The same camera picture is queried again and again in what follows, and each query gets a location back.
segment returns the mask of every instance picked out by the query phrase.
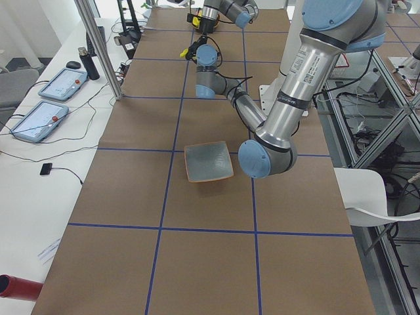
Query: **black cylinder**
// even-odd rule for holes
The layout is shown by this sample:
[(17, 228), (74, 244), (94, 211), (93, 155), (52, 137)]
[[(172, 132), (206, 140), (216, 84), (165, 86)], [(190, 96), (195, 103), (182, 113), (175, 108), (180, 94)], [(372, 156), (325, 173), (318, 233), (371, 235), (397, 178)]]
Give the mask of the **black cylinder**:
[(87, 52), (85, 47), (79, 48), (79, 57), (82, 64), (84, 65), (86, 69), (89, 79), (91, 80), (99, 79), (99, 73), (95, 66), (95, 63), (93, 62), (92, 56)]

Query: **red object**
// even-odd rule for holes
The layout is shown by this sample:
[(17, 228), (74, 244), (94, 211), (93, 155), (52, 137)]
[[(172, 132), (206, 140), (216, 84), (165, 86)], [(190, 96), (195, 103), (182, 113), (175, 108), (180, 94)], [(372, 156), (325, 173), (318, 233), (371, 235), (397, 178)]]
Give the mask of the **red object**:
[(0, 276), (0, 297), (10, 299), (36, 301), (43, 284), (14, 276)]

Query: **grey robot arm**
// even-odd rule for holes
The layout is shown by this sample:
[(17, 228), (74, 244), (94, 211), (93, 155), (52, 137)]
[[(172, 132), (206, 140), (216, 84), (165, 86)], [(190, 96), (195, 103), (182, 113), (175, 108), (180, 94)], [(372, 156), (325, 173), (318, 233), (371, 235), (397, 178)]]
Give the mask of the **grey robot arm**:
[(258, 17), (258, 6), (254, 0), (205, 0), (199, 23), (202, 33), (213, 33), (219, 12), (244, 28)]
[(237, 80), (218, 73), (217, 52), (211, 52), (211, 46), (197, 50), (197, 96), (224, 95), (253, 132), (255, 140), (245, 141), (239, 149), (246, 174), (263, 178), (292, 168), (297, 153), (291, 135), (312, 96), (341, 53), (371, 50), (383, 43), (386, 12), (387, 0), (306, 0), (302, 44), (268, 117)]

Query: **computer mouse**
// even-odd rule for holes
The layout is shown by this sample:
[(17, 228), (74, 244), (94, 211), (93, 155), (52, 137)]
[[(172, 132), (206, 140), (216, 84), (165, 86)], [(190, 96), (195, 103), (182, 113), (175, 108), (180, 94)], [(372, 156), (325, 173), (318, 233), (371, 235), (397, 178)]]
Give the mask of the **computer mouse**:
[(66, 68), (69, 68), (69, 69), (80, 69), (80, 67), (81, 67), (81, 64), (80, 64), (80, 62), (77, 62), (77, 61), (69, 61), (67, 64), (66, 64)]

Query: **white plastic chair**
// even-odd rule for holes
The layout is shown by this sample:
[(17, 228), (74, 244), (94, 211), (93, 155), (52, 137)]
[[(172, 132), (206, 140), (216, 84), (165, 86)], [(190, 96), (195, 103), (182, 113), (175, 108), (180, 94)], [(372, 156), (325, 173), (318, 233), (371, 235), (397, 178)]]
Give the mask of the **white plastic chair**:
[(382, 177), (370, 169), (334, 168), (341, 197), (350, 225), (386, 225), (365, 251), (365, 255), (392, 227), (391, 223), (420, 220), (420, 213), (391, 217), (388, 215), (387, 195)]

